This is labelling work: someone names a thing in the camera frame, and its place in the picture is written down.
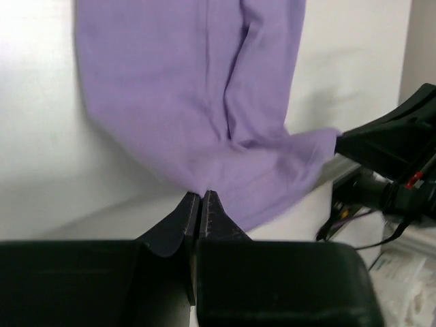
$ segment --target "folded fabric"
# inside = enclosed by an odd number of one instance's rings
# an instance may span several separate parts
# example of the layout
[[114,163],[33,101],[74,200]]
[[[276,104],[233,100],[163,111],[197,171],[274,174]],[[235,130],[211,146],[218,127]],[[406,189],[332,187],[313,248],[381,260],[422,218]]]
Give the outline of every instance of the folded fabric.
[[78,0],[89,117],[254,228],[310,190],[339,134],[284,128],[304,15],[304,0]]

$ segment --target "purple cloth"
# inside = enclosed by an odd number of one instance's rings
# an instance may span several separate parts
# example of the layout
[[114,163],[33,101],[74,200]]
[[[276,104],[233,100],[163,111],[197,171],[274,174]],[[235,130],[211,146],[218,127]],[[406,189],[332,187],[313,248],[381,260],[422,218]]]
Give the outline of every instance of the purple cloth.
[[216,191],[244,230],[312,188],[338,131],[283,124],[304,0],[78,0],[90,118],[145,167]]

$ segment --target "wall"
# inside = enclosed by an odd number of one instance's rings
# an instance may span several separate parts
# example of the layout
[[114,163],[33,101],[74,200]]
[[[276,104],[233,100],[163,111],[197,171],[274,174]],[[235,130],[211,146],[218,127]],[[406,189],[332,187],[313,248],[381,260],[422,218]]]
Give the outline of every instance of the wall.
[[404,59],[400,101],[425,82],[436,84],[436,1],[414,0]]
[[[131,238],[183,194],[136,167],[84,120],[73,13],[72,0],[0,1],[0,238],[41,237],[70,223],[89,237]],[[393,109],[408,15],[409,0],[309,0],[290,130],[347,129]],[[104,214],[137,196],[142,204],[122,219]],[[326,194],[314,203],[281,219],[327,215]],[[258,237],[286,237],[274,226]]]

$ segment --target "purple towel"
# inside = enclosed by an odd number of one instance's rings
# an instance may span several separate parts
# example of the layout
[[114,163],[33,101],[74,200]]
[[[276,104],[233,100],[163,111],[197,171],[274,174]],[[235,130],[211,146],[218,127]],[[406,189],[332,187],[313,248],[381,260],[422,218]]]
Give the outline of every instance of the purple towel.
[[217,191],[244,230],[312,188],[338,131],[283,124],[304,0],[78,0],[90,118],[145,167]]

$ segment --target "red component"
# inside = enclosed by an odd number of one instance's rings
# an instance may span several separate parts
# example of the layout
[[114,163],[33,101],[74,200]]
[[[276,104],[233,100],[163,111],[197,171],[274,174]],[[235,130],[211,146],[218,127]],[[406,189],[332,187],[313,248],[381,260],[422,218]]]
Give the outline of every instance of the red component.
[[418,182],[422,178],[423,175],[424,175],[424,173],[422,173],[422,172],[415,173],[407,182],[407,184],[405,186],[406,189],[413,189],[416,182]]

